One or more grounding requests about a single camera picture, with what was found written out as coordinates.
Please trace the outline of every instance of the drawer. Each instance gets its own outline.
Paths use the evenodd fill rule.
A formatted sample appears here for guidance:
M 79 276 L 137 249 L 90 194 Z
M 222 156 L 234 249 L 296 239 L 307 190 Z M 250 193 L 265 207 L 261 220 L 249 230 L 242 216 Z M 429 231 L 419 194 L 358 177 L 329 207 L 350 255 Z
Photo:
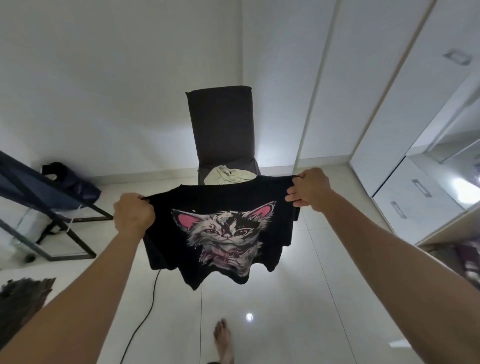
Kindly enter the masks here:
M 463 208 L 408 157 L 373 197 L 395 233 L 415 244 Z

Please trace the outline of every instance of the bare foot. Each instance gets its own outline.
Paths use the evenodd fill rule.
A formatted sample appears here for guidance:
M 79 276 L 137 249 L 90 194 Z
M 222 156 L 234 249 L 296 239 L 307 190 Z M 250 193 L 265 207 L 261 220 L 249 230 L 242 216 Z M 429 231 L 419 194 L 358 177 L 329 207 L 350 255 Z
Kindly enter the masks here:
M 222 318 L 216 323 L 213 332 L 216 350 L 220 357 L 221 364 L 233 364 L 233 351 L 231 344 L 231 333 L 227 327 L 227 320 Z

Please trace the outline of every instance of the forearm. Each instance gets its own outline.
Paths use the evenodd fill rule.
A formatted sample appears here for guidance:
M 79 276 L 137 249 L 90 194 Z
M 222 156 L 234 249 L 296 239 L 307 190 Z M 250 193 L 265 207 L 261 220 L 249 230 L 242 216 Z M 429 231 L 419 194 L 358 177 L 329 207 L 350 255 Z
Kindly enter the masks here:
M 422 359 L 479 362 L 480 292 L 341 196 L 326 198 L 321 205 L 330 226 Z
M 141 238 L 135 231 L 118 234 L 15 335 L 0 352 L 0 363 L 96 363 Z

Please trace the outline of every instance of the black cable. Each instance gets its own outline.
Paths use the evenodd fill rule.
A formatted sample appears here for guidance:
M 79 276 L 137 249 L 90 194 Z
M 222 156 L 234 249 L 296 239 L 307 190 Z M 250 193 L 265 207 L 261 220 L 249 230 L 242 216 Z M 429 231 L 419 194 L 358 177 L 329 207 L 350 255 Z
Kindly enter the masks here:
M 138 327 L 135 329 L 135 331 L 133 332 L 132 334 L 132 337 L 130 338 L 130 341 L 128 342 L 127 344 L 127 347 L 125 348 L 125 351 L 123 352 L 123 356 L 121 357 L 121 360 L 120 360 L 120 364 L 123 363 L 123 359 L 125 359 L 125 354 L 127 353 L 127 350 L 128 350 L 128 347 L 130 346 L 130 343 L 132 342 L 133 340 L 133 337 L 135 336 L 135 334 L 137 333 L 138 329 L 140 328 L 140 326 L 142 326 L 145 322 L 145 320 L 147 319 L 148 315 L 150 314 L 150 312 L 152 312 L 152 308 L 153 308 L 153 303 L 155 302 L 155 287 L 156 287 L 156 280 L 158 279 L 158 276 L 160 275 L 160 270 L 158 271 L 158 273 L 156 274 L 156 278 L 155 278 L 155 283 L 153 284 L 153 297 L 152 297 L 152 305 L 150 306 L 150 309 L 148 310 L 148 313 L 147 313 L 147 316 L 145 316 L 144 320 L 140 323 L 140 325 L 138 325 Z

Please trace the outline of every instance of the hand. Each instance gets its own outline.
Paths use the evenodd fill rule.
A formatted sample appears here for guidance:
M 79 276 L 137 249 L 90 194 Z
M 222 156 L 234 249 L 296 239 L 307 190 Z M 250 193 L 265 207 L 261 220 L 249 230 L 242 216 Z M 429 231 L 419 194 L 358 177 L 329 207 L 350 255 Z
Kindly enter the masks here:
M 295 207 L 311 205 L 321 210 L 321 203 L 332 192 L 328 177 L 320 168 L 311 168 L 293 178 L 293 186 L 287 189 L 286 201 L 294 201 Z
M 120 200 L 113 204 L 115 213 L 113 221 L 120 233 L 143 235 L 155 221 L 153 206 L 142 200 L 140 194 L 122 194 Z

